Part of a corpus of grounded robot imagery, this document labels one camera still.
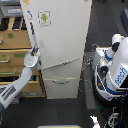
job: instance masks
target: label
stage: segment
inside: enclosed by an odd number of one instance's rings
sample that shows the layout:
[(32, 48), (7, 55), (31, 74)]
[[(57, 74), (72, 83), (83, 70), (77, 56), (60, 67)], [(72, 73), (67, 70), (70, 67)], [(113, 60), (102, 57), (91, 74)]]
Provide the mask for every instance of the label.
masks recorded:
[(120, 65), (113, 79), (117, 87), (120, 87), (122, 85), (127, 74), (128, 74), (128, 71), (122, 65)]
[(12, 33), (8, 33), (8, 37), (11, 39), (11, 38), (14, 38), (13, 34)]
[(13, 67), (10, 67), (9, 69), (13, 69)]
[(1, 57), (6, 57), (6, 55), (1, 55)]
[(21, 9), (9, 9), (8, 13), (21, 13)]
[(51, 24), (50, 12), (49, 11), (39, 12), (38, 20), (39, 20), (40, 26), (50, 25)]
[(15, 58), (24, 58), (25, 55), (26, 55), (26, 53), (15, 53), (15, 54), (14, 54), (14, 57), (15, 57)]

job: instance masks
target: wooden cabinet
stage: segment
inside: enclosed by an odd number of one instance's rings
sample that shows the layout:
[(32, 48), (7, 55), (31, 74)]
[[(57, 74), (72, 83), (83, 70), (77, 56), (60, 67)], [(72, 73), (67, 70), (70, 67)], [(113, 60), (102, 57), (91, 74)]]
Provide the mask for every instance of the wooden cabinet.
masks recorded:
[[(0, 85), (7, 85), (12, 81), (2, 81), (4, 78), (19, 76), (24, 68), (24, 57), (31, 49), (27, 30), (13, 31), (14, 18), (9, 19), (8, 29), (0, 31)], [(41, 73), (37, 69), (32, 72), (36, 80), (30, 80), (22, 89), (20, 96), (23, 97), (45, 97), (45, 91)]]

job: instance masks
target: black cable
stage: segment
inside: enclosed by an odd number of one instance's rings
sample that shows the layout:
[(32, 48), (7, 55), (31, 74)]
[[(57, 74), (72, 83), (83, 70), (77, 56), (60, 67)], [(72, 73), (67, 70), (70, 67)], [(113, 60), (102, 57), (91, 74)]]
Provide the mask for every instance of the black cable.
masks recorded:
[(107, 0), (97, 0), (100, 4), (104, 4)]

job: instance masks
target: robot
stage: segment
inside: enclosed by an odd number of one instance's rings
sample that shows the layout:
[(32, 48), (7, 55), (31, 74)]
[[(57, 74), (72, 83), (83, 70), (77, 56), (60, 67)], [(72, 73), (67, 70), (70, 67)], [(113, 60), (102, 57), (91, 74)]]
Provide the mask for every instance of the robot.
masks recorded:
[(128, 37), (115, 34), (112, 46), (96, 48), (92, 69), (94, 94), (105, 104), (114, 106), (128, 92)]

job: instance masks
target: white refrigerator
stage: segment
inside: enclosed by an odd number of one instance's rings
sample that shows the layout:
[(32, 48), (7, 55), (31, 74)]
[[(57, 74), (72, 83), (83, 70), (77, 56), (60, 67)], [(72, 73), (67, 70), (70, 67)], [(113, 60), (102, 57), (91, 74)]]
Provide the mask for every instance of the white refrigerator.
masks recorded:
[(31, 45), (33, 24), (48, 99), (77, 98), (92, 0), (20, 0)]

